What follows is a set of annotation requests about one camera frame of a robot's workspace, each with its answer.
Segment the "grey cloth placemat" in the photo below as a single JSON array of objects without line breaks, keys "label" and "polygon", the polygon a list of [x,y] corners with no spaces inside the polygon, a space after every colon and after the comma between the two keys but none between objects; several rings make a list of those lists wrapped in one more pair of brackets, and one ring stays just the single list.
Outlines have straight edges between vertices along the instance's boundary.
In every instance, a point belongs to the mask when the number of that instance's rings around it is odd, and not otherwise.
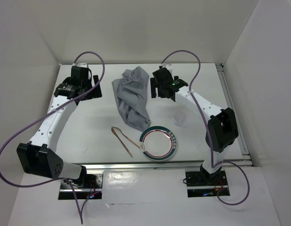
[{"label": "grey cloth placemat", "polygon": [[146,110],[148,73],[140,66],[126,69],[121,79],[112,81],[118,112],[124,123],[139,131],[150,127]]}]

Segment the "clear plastic cup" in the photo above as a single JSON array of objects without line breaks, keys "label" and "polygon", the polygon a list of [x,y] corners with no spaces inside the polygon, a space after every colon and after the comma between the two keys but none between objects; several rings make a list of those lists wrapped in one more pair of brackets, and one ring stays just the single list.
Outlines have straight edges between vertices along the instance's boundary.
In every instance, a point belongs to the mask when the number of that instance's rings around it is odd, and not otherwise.
[{"label": "clear plastic cup", "polygon": [[183,113],[183,112],[176,112],[176,113],[174,114],[174,124],[175,124],[176,126],[181,126],[181,125],[183,125],[184,122],[185,122],[185,120],[186,120],[186,115],[185,115],[185,113]]}]

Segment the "white plate green red rim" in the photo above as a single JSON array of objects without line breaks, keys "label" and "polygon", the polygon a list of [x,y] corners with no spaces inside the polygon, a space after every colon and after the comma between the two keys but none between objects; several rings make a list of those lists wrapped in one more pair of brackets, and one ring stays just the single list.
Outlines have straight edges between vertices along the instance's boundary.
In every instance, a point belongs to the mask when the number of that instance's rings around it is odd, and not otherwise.
[{"label": "white plate green red rim", "polygon": [[178,146],[175,134],[168,128],[152,126],[142,132],[139,147],[151,161],[167,161],[176,153]]}]

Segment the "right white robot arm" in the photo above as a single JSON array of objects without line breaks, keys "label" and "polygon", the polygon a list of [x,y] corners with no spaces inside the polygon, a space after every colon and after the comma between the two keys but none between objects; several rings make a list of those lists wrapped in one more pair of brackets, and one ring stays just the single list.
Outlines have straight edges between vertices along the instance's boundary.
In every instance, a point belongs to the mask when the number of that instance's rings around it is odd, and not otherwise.
[{"label": "right white robot arm", "polygon": [[150,89],[152,98],[171,99],[204,120],[205,141],[210,153],[200,166],[200,179],[206,185],[211,184],[220,173],[227,150],[239,136],[234,111],[229,107],[223,109],[203,98],[184,80],[173,77],[165,66],[159,66],[153,72]]}]

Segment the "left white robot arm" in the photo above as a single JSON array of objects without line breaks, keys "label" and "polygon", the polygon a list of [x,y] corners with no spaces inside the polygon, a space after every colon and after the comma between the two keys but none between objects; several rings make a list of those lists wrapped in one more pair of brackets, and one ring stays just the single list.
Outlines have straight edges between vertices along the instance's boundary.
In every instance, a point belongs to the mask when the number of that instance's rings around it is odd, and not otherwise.
[{"label": "left white robot arm", "polygon": [[54,92],[48,116],[27,144],[20,143],[17,155],[25,173],[51,179],[67,178],[77,188],[87,184],[84,166],[64,161],[56,154],[59,137],[79,102],[102,97],[99,80],[86,63],[74,64],[71,75]]}]

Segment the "right side aluminium rail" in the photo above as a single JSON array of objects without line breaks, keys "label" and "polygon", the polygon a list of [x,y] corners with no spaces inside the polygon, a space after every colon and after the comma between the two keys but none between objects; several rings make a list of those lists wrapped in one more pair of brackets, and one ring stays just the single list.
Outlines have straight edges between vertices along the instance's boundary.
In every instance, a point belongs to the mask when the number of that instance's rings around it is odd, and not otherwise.
[{"label": "right side aluminium rail", "polygon": [[239,146],[241,148],[241,154],[243,156],[243,161],[252,162],[251,155],[249,153],[249,150],[248,150],[245,138],[244,138],[244,134],[243,134],[243,131],[241,129],[241,126],[240,126],[240,123],[238,120],[236,108],[235,108],[234,103],[233,103],[233,98],[232,98],[230,90],[229,90],[228,82],[227,82],[225,72],[224,72],[224,66],[223,66],[223,64],[215,64],[215,66],[216,66],[217,73],[219,75],[219,79],[221,82],[221,86],[222,86],[228,107],[230,107],[235,112],[237,129],[239,132],[239,137],[237,139],[238,139]]}]

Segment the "aluminium rail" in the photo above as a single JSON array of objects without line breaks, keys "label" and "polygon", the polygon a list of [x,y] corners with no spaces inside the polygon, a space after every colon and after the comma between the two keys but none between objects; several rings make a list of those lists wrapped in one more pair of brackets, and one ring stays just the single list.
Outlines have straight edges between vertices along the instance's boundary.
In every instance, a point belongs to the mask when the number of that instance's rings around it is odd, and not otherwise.
[{"label": "aluminium rail", "polygon": [[202,162],[167,162],[167,163],[119,163],[119,164],[83,164],[87,170],[142,170],[142,169],[166,169],[166,168],[196,168]]},{"label": "aluminium rail", "polygon": [[237,139],[238,139],[239,146],[241,148],[241,154],[243,156],[243,161],[252,162],[251,155],[249,153],[249,150],[248,150],[245,138],[244,138],[244,134],[243,134],[243,131],[241,129],[241,126],[240,126],[240,123],[238,120],[236,108],[235,108],[234,103],[233,103],[233,98],[232,98],[230,90],[229,90],[228,82],[227,82],[225,72],[224,72],[224,66],[223,66],[223,64],[215,64],[215,66],[216,66],[217,73],[219,75],[219,79],[221,82],[221,86],[222,86],[228,107],[230,107],[235,112],[237,129],[239,132],[239,137]]}]

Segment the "front aluminium rail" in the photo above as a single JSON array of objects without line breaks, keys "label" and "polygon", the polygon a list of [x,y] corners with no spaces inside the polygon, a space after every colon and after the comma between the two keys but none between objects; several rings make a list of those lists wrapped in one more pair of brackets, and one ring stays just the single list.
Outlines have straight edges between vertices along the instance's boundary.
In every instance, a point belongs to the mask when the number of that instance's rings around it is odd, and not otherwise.
[{"label": "front aluminium rail", "polygon": [[119,164],[83,164],[87,170],[142,170],[142,169],[166,169],[166,168],[196,168],[202,162],[167,162],[167,163],[119,163]]}]

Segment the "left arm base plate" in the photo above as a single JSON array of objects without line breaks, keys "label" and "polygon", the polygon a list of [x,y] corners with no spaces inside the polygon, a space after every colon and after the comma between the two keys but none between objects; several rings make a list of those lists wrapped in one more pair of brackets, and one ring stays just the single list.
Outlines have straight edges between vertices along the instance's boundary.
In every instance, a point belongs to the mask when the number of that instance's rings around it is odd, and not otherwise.
[{"label": "left arm base plate", "polygon": [[[85,200],[88,196],[91,196],[91,200],[102,199],[103,172],[89,174],[88,181],[81,185],[71,179],[69,182],[72,184],[78,200]],[[71,186],[65,181],[60,183],[58,200],[74,200]]]}]

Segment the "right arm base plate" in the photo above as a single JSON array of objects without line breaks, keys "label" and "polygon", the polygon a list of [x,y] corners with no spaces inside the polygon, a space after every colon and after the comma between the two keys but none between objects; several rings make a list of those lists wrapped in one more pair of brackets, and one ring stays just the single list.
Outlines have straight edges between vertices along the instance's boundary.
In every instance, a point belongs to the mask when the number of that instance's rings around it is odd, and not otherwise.
[{"label": "right arm base plate", "polygon": [[217,196],[217,193],[219,196],[230,196],[227,175],[224,170],[208,182],[201,178],[199,171],[187,171],[182,182],[187,186],[189,198],[214,197]]}]

